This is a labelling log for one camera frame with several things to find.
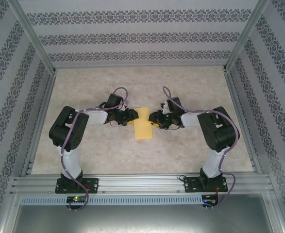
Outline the small circuit board green light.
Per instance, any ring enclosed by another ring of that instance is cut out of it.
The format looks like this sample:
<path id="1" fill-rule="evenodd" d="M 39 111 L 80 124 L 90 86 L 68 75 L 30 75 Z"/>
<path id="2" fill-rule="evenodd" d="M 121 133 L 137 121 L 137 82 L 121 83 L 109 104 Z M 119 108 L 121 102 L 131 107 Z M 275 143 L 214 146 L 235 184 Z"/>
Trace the small circuit board green light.
<path id="1" fill-rule="evenodd" d="M 86 202 L 86 196 L 69 196 L 66 200 L 67 203 L 78 203 L 82 204 Z"/>

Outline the grey metal sheet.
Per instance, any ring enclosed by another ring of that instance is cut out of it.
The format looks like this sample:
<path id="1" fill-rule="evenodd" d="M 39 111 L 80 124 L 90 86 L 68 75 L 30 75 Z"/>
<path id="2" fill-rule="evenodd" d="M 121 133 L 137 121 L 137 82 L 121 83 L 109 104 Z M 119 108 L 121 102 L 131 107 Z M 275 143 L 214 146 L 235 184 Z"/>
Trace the grey metal sheet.
<path id="1" fill-rule="evenodd" d="M 205 210 L 195 205 L 22 206 L 13 233 L 273 233 L 264 212 Z"/>

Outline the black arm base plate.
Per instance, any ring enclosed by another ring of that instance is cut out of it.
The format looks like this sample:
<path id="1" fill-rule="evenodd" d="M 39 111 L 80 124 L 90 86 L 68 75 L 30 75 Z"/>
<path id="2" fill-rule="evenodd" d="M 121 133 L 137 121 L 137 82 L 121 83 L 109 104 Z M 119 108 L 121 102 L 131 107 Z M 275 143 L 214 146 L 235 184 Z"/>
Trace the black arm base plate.
<path id="1" fill-rule="evenodd" d="M 186 177 L 184 179 L 184 187 L 186 193 L 199 192 L 228 192 L 228 185 L 225 177 L 203 178 L 203 177 Z"/>
<path id="2" fill-rule="evenodd" d="M 96 194 L 99 187 L 99 179 L 97 178 L 82 178 L 81 183 L 90 194 Z M 78 185 L 73 180 L 59 178 L 55 187 L 56 194 L 70 194 L 70 193 L 82 193 L 85 194 L 85 189 Z"/>

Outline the yellow paper sheet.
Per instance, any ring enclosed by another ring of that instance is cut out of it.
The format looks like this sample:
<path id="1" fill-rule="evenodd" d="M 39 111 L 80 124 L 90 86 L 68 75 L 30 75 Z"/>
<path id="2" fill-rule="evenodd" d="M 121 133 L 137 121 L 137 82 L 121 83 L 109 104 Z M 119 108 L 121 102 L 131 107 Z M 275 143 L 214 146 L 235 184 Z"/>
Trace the yellow paper sheet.
<path id="1" fill-rule="evenodd" d="M 149 121 L 149 107 L 134 108 L 138 113 L 138 118 L 134 120 L 134 137 L 135 139 L 152 139 L 152 125 Z"/>

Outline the aluminium frame post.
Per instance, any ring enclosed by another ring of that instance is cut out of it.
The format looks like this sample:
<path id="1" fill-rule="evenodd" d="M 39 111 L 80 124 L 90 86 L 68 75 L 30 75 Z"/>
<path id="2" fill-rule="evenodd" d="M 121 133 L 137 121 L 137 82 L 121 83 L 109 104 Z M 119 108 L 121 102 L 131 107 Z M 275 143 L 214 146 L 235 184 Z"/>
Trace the aluminium frame post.
<path id="1" fill-rule="evenodd" d="M 258 0 L 255 8 L 253 9 L 249 17 L 249 20 L 247 21 L 242 33 L 240 34 L 240 37 L 238 38 L 232 52 L 230 53 L 227 62 L 223 66 L 225 73 L 228 73 L 228 71 L 234 65 L 235 60 L 238 58 L 239 54 L 241 53 L 241 50 L 243 49 L 244 44 L 246 43 L 249 36 L 251 35 L 253 29 L 255 28 L 257 21 L 259 20 L 260 16 L 264 12 L 268 3 L 269 3 L 269 0 Z"/>
<path id="2" fill-rule="evenodd" d="M 17 219 L 21 203 L 21 197 L 18 194 L 11 194 L 4 209 L 0 221 L 0 233 L 13 233 L 14 225 Z"/>
<path id="3" fill-rule="evenodd" d="M 285 233 L 285 219 L 275 194 L 262 194 L 273 233 Z"/>
<path id="4" fill-rule="evenodd" d="M 52 61 L 48 56 L 48 53 L 46 52 L 41 40 L 39 39 L 39 36 L 35 32 L 34 27 L 32 26 L 27 14 L 25 13 L 21 4 L 19 3 L 19 0 L 7 0 L 7 2 L 10 8 L 12 9 L 14 15 L 17 17 L 18 21 L 20 22 L 21 26 L 23 27 L 23 30 L 26 33 L 28 39 L 36 49 L 40 59 L 44 63 L 45 67 L 48 69 L 49 74 L 54 74 L 56 68 L 52 64 Z"/>

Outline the aluminium frame side rail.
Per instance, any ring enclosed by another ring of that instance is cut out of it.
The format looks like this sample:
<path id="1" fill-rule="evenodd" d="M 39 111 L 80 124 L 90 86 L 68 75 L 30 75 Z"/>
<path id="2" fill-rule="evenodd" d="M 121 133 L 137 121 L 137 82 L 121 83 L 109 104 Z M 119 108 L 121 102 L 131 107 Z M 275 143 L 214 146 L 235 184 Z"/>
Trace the aluminium frame side rail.
<path id="1" fill-rule="evenodd" d="M 25 157 L 23 165 L 22 165 L 22 170 L 20 171 L 21 177 L 27 176 L 29 165 L 30 165 L 31 161 L 35 158 L 36 151 L 37 151 L 39 141 L 40 141 L 40 137 L 42 134 L 46 114 L 48 111 L 48 107 L 49 107 L 49 103 L 50 103 L 50 99 L 51 99 L 52 90 L 54 87 L 56 76 L 57 76 L 57 70 L 55 70 L 51 74 L 49 81 L 47 83 L 46 90 L 44 92 L 44 97 L 43 97 L 42 102 L 41 102 L 40 111 L 39 111 L 38 116 L 37 116 L 35 128 L 34 128 L 31 140 L 30 140 L 30 144 L 29 144 L 28 149 L 27 149 L 26 157 Z"/>
<path id="2" fill-rule="evenodd" d="M 240 126 L 240 131 L 243 135 L 245 146 L 246 146 L 247 152 L 249 154 L 253 170 L 258 174 L 263 174 L 261 167 L 260 167 L 260 164 L 259 164 L 259 161 L 258 161 L 258 158 L 257 158 L 255 148 L 254 148 L 252 140 L 251 140 L 250 133 L 248 131 L 246 120 L 244 118 L 242 107 L 241 107 L 241 104 L 239 102 L 239 98 L 238 98 L 237 92 L 235 90 L 235 86 L 234 86 L 234 83 L 232 81 L 232 78 L 227 71 L 224 71 L 224 77 L 225 77 L 225 80 L 226 80 L 226 83 L 227 83 L 227 86 L 228 86 L 228 89 L 229 89 L 229 92 L 230 92 L 230 95 L 232 98 L 232 102 L 233 102 L 235 112 L 236 112 L 236 116 L 237 116 L 239 126 Z"/>

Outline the aluminium mounting rail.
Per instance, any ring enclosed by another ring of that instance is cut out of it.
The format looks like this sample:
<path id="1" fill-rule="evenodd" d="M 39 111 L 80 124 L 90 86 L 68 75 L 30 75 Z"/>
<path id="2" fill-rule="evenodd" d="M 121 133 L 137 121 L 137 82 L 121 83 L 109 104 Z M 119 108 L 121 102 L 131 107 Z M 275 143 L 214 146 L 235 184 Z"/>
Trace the aluminium mounting rail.
<path id="1" fill-rule="evenodd" d="M 98 195 L 173 195 L 185 194 L 184 183 L 178 174 L 138 175 L 85 175 L 98 178 Z M 55 194 L 59 175 L 29 175 L 14 178 L 11 194 L 47 195 Z M 232 194 L 270 194 L 274 187 L 268 174 L 239 172 Z"/>

